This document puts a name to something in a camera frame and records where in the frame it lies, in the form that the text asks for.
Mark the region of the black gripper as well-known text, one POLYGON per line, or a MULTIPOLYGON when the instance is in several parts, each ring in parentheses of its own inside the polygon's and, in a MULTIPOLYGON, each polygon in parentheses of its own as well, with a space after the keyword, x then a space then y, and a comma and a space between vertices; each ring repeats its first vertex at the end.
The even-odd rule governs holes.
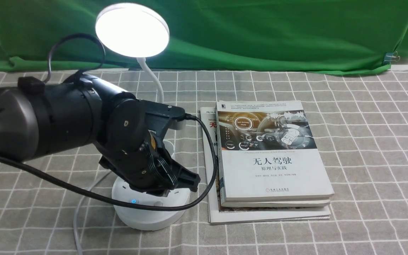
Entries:
POLYGON ((119 100, 103 114, 98 149, 109 168, 132 190, 165 196, 185 188, 197 192, 201 178, 177 161, 170 168, 166 150, 147 129, 146 107, 139 100, 119 100))

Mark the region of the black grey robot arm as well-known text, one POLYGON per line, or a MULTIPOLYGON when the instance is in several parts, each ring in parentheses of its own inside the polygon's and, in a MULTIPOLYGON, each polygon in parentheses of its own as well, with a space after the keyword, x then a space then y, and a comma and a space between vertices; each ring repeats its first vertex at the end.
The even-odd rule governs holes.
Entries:
POLYGON ((20 77, 0 87, 0 157, 25 162, 93 144, 100 165, 137 192, 196 192, 200 177, 177 163, 163 143, 186 119, 183 108, 140 100, 91 75, 45 85, 20 77))

